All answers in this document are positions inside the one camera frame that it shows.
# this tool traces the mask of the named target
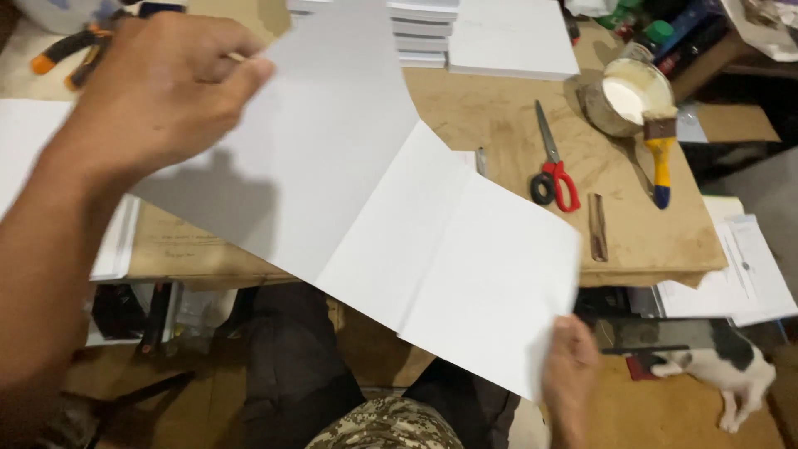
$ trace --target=white glue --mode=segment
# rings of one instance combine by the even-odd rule
[[[645,96],[634,84],[622,78],[609,77],[602,81],[602,87],[604,96],[621,117],[643,124]]]

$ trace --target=black scissors handle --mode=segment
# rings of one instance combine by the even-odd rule
[[[532,181],[529,182],[529,193],[536,205],[550,205],[555,196],[554,177],[551,173],[540,172],[536,174]]]

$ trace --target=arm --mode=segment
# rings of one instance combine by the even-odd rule
[[[587,446],[587,400],[593,388],[599,350],[576,316],[555,321],[543,367],[543,401],[551,414],[551,449]]]
[[[261,49],[225,19],[158,14],[121,27],[0,222],[3,443],[35,435],[85,342],[89,274],[122,194],[235,126],[272,65],[227,55]]]

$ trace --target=wooden table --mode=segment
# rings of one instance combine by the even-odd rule
[[[289,24],[279,0],[195,0],[190,12],[234,18],[269,41]],[[72,97],[61,81],[82,55],[62,62],[44,77],[34,76],[27,68],[28,61],[55,40],[29,22],[21,22],[0,55],[0,96]],[[575,88],[600,79],[618,46],[606,30],[588,22],[582,25],[582,39],[575,47],[582,71],[575,80],[477,77],[430,69],[405,69],[405,79],[421,118],[452,149],[484,147],[488,177],[527,199],[528,180],[545,159],[534,111],[535,100],[541,101],[585,205],[571,214],[549,207],[585,236],[582,286],[651,285],[666,279],[695,285],[706,272],[726,266],[726,260],[681,149],[674,148],[670,162],[671,206],[660,211],[649,198],[653,162],[639,139],[602,135],[584,120],[576,100]],[[591,259],[588,193],[604,197],[608,262]],[[152,205],[143,205],[140,211],[129,277],[171,278],[207,289],[293,279]]]

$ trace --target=hand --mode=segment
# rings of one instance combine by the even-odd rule
[[[160,13],[123,19],[42,160],[129,188],[193,157],[238,123],[274,65],[230,19]],[[237,53],[238,62],[228,57]]]
[[[576,316],[558,316],[543,366],[543,401],[551,413],[552,447],[581,447],[587,399],[599,350]]]

